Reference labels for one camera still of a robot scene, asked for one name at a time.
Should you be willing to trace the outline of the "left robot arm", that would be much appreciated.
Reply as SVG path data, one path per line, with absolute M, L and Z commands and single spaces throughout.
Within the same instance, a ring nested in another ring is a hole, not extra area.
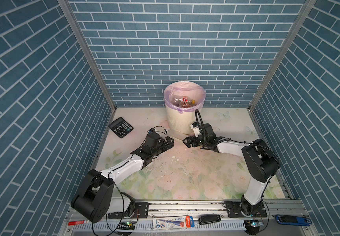
M 169 136 L 163 138 L 157 132 L 149 132 L 142 145 L 121 163 L 103 171 L 87 172 L 71 200 L 71 207 L 91 223 L 99 222 L 107 214 L 119 213 L 121 218 L 133 216 L 136 200 L 117 185 L 173 148 L 174 142 Z

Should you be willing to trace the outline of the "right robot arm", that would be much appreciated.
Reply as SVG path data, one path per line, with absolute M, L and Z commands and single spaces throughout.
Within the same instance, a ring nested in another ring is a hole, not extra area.
M 210 124 L 204 123 L 199 110 L 195 111 L 196 121 L 191 124 L 193 136 L 182 142 L 188 147 L 200 147 L 217 153 L 228 153 L 244 158 L 250 173 L 249 185 L 241 198 L 241 214 L 254 216 L 263 206 L 266 187 L 281 167 L 280 158 L 262 139 L 252 142 L 235 141 L 231 138 L 216 136 Z

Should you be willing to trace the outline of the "frosted clear square bottle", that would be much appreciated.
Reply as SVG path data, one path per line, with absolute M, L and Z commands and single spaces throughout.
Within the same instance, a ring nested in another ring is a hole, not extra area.
M 182 143 L 183 140 L 184 140 L 185 138 L 188 137 L 187 134 L 175 132 L 175 131 L 173 131 L 173 130 L 170 130 L 170 131 L 169 131 L 168 136 L 170 136 L 170 137 L 173 138 L 175 141 L 180 142 L 180 143 Z

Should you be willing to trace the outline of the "clear bottle red label yellow cap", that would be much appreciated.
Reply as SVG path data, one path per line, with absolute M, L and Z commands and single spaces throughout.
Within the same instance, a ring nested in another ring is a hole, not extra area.
M 187 96 L 175 95 L 172 98 L 172 104 L 178 108 L 190 108 L 196 106 L 197 102 Z

